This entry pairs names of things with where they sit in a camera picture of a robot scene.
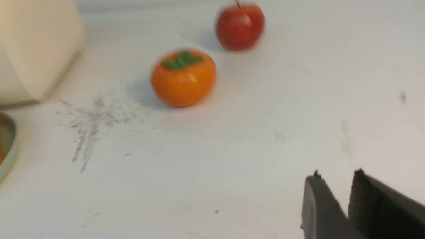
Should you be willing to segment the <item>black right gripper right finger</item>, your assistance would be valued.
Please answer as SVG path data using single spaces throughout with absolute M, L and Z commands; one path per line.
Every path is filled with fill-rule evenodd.
M 355 171 L 349 222 L 366 239 L 423 239 L 425 207 L 381 181 Z

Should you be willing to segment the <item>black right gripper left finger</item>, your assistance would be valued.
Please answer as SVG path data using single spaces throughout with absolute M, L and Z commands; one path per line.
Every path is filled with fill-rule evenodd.
M 305 239 L 363 239 L 316 170 L 305 179 L 301 229 Z

